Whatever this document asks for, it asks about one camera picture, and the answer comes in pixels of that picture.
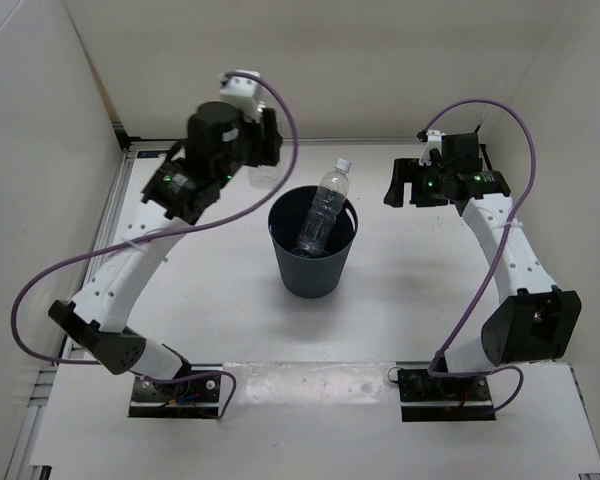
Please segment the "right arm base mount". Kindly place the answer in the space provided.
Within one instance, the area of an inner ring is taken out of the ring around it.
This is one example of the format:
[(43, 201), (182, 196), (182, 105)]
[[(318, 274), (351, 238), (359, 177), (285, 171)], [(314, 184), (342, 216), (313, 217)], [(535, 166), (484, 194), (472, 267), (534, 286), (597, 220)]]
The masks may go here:
[(403, 423), (494, 421), (485, 377), (432, 377), (419, 364), (396, 363), (386, 374), (398, 388)]

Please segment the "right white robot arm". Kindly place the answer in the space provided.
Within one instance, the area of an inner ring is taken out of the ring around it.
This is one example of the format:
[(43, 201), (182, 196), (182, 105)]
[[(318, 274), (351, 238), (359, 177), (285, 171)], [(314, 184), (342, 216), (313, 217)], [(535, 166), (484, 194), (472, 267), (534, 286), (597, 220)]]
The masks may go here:
[(506, 180), (483, 165), (477, 134), (425, 130), (418, 137), (423, 152), (420, 158), (395, 160), (385, 204), (454, 206), (480, 244), (499, 298), (476, 336), (444, 343), (433, 360), (430, 390), (450, 400), (464, 389), (465, 376), (562, 358), (582, 303), (575, 291), (561, 289), (538, 260), (516, 218)]

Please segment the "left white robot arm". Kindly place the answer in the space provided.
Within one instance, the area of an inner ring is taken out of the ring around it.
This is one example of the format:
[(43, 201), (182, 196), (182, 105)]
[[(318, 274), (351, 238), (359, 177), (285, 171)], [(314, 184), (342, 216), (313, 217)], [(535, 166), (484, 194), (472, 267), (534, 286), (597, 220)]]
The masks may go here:
[(119, 251), (111, 253), (88, 284), (49, 309), (56, 322), (110, 373), (132, 372), (156, 380), (171, 400), (190, 388), (190, 363), (165, 345), (128, 327), (140, 294), (182, 229), (195, 225), (243, 166), (275, 166), (282, 137), (274, 109), (254, 116), (225, 102), (207, 102), (187, 123), (141, 192), (141, 203)]

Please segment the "clear bottle green label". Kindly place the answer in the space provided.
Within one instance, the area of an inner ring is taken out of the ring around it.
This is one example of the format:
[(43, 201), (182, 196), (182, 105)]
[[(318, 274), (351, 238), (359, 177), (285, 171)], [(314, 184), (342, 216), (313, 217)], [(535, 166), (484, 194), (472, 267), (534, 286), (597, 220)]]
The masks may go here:
[[(264, 107), (267, 106), (264, 102), (260, 103), (259, 111), (259, 133), (255, 135), (255, 140), (253, 142), (253, 146), (258, 144), (264, 144), (263, 140), (263, 130), (261, 124), (261, 111)], [(281, 179), (282, 170), (280, 166), (280, 162), (277, 167), (250, 167), (249, 166), (249, 182), (256, 189), (270, 190), (272, 189), (278, 181)]]

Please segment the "clear unlabelled plastic bottle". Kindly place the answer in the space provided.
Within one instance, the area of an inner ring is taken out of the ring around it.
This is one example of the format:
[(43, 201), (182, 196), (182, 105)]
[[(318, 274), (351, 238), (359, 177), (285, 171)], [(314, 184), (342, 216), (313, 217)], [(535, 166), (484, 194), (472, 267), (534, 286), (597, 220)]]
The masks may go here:
[(350, 161), (339, 158), (321, 179), (296, 240), (296, 247), (304, 254), (322, 254), (349, 192), (351, 167)]

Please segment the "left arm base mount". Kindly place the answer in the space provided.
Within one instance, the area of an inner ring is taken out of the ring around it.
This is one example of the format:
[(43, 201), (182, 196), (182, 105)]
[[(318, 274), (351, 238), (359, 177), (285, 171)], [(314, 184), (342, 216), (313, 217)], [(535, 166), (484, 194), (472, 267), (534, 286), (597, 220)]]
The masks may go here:
[(236, 377), (221, 365), (197, 365), (176, 383), (136, 377), (127, 417), (221, 420), (237, 390)]

